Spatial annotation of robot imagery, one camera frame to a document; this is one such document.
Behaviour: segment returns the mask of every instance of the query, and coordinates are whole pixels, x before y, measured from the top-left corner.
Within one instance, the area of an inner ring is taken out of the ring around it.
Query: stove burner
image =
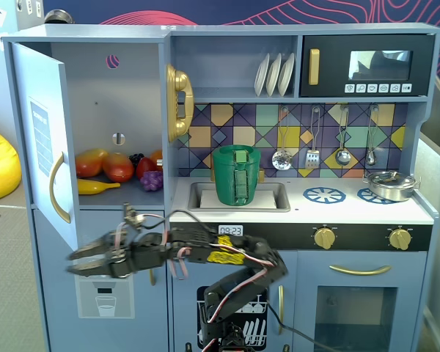
[[[359,192],[357,192],[357,196],[365,202],[373,203],[373,204],[394,204],[396,202],[388,199],[381,198],[374,194],[369,188],[363,188]]]
[[[345,194],[335,188],[314,187],[308,188],[304,197],[315,203],[333,204],[344,202]]]

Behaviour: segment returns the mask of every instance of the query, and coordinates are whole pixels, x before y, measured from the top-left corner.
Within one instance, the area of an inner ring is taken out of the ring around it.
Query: oven window
[[[352,51],[349,67],[351,81],[407,80],[412,51]]]
[[[315,339],[338,351],[388,352],[396,296],[396,287],[319,286]]]

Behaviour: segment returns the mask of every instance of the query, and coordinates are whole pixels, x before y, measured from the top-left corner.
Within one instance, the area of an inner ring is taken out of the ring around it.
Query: microwave window
[[[351,81],[407,80],[412,51],[352,51],[349,67]]]

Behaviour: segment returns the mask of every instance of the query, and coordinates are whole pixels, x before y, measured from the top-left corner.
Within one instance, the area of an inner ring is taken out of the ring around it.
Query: toy kitchen
[[[204,291],[237,266],[66,272],[69,253],[124,227],[129,203],[150,232],[199,229],[157,219],[185,210],[280,253],[288,274],[233,315],[254,351],[415,352],[438,213],[414,162],[439,41],[421,23],[5,37],[48,351],[207,351]]]

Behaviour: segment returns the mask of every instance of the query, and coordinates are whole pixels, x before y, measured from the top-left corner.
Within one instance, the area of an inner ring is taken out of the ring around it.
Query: stove knob
[[[411,242],[411,234],[403,229],[394,230],[389,235],[389,242],[393,247],[405,251]]]
[[[327,227],[323,227],[315,232],[316,244],[324,249],[330,249],[335,239],[336,236],[334,232],[332,232],[332,230],[328,229]]]

